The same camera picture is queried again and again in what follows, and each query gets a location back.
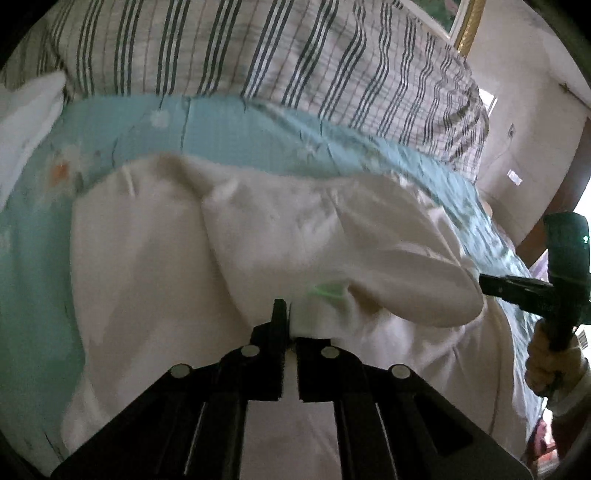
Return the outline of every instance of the wooden door frame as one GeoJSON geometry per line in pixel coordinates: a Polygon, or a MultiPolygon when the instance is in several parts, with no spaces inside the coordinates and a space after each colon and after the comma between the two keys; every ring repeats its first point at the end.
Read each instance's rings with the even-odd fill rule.
{"type": "MultiPolygon", "coordinates": [[[[572,212],[591,179],[591,119],[587,118],[581,140],[564,180],[552,198],[544,215],[558,212],[572,212]]],[[[527,268],[530,268],[546,250],[544,215],[534,225],[531,232],[517,247],[527,268]]]]}

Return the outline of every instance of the black metal bracket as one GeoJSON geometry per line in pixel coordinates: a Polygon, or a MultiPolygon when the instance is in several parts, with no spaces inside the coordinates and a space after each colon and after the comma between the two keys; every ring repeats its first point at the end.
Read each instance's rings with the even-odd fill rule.
{"type": "MultiPolygon", "coordinates": [[[[219,363],[175,365],[51,476],[238,480],[249,400],[277,401],[287,306],[219,363]]],[[[525,480],[527,468],[405,365],[364,365],[329,340],[299,338],[304,402],[332,402],[344,480],[525,480]]]]}

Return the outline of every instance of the picture frame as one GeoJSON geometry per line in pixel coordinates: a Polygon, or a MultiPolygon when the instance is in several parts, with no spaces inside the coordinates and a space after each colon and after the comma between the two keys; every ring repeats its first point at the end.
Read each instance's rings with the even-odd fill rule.
{"type": "Polygon", "coordinates": [[[466,57],[470,52],[486,0],[401,0],[435,34],[466,57]]]}

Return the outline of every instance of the bed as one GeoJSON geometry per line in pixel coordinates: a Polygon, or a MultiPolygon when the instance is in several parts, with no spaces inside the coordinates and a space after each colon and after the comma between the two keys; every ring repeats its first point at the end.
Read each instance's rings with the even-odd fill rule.
{"type": "MultiPolygon", "coordinates": [[[[61,423],[85,362],[72,205],[131,159],[176,151],[319,179],[396,172],[444,207],[478,271],[528,275],[473,186],[488,117],[469,68],[398,2],[60,1],[0,78],[18,88],[53,70],[69,105],[0,214],[0,429],[45,475],[68,454],[61,423]]],[[[541,407],[522,380],[535,318],[499,304],[525,443],[541,407]]]]}

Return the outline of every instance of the light blue bedsheet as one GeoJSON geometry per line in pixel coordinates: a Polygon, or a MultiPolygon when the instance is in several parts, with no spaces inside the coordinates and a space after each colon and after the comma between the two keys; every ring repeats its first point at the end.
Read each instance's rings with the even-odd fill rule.
{"type": "MultiPolygon", "coordinates": [[[[65,456],[61,415],[84,355],[70,288],[75,196],[130,159],[182,151],[275,174],[334,177],[396,171],[451,217],[477,268],[528,275],[486,216],[475,188],[409,148],[302,112],[238,98],[95,97],[64,110],[0,214],[0,429],[44,473],[65,456]],[[82,161],[76,161],[77,153],[82,161]]],[[[523,375],[534,318],[502,302],[523,375]]],[[[531,417],[540,401],[527,392],[531,417]]]]}

